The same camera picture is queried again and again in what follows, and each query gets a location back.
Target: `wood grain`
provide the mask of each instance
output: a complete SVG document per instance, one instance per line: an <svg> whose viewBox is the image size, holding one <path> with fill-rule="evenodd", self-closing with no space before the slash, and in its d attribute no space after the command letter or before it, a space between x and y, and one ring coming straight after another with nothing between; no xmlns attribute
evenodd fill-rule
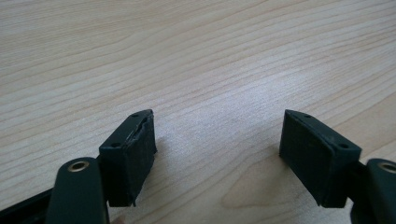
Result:
<svg viewBox="0 0 396 224"><path fill-rule="evenodd" d="M0 2L0 209L152 108L126 223L349 223L277 156L286 108L396 160L395 1Z"/></svg>

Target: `light wood surface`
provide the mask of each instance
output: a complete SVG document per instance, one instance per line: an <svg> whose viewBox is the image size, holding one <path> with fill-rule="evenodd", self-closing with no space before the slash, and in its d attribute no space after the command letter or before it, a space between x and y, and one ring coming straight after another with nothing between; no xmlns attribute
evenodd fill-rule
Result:
<svg viewBox="0 0 396 224"><path fill-rule="evenodd" d="M0 209L152 108L125 223L349 223L277 156L284 110L396 160L396 1L2 1Z"/></svg>

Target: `metal rivet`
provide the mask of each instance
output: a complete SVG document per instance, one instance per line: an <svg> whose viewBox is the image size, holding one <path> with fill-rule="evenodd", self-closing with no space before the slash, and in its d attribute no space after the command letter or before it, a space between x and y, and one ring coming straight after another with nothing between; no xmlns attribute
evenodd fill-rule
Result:
<svg viewBox="0 0 396 224"><path fill-rule="evenodd" d="M389 162L380 162L378 166L390 173L396 174L396 165L389 163Z"/></svg>
<svg viewBox="0 0 396 224"><path fill-rule="evenodd" d="M69 168L67 168L67 170L69 172L80 172L87 168L89 165L90 163L87 161L76 161L75 163L69 165Z"/></svg>

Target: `clamp jaw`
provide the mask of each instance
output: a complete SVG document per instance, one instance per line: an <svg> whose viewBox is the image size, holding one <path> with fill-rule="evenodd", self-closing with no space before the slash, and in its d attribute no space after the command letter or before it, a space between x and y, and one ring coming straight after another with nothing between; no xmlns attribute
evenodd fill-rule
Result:
<svg viewBox="0 0 396 224"><path fill-rule="evenodd" d="M112 207L135 205L157 152L152 110L129 116L99 147L58 171L55 186L0 212L1 223L109 223Z"/></svg>
<svg viewBox="0 0 396 224"><path fill-rule="evenodd" d="M286 110L280 157L326 208L354 202L355 224L396 223L396 163L359 162L361 148L314 117Z"/></svg>

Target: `wooden table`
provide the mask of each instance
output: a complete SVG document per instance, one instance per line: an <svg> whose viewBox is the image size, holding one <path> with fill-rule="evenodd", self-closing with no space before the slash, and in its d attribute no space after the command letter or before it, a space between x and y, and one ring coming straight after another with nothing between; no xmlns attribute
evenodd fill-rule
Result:
<svg viewBox="0 0 396 224"><path fill-rule="evenodd" d="M284 110L396 160L395 1L3 1L0 208L155 113L125 223L349 223L278 157Z"/></svg>

